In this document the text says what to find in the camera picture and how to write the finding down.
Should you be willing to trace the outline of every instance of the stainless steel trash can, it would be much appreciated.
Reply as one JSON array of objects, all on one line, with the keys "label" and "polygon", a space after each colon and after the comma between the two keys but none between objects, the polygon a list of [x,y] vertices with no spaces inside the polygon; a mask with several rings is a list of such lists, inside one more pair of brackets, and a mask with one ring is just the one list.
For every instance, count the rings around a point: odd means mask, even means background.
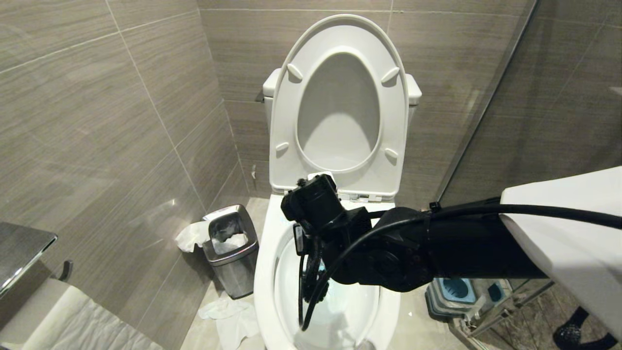
[{"label": "stainless steel trash can", "polygon": [[[246,208],[241,204],[225,207],[208,214],[207,218],[210,241],[203,244],[203,251],[216,277],[231,299],[252,294],[259,242]],[[244,234],[248,242],[230,252],[217,254],[211,241],[224,242],[234,234]]]}]

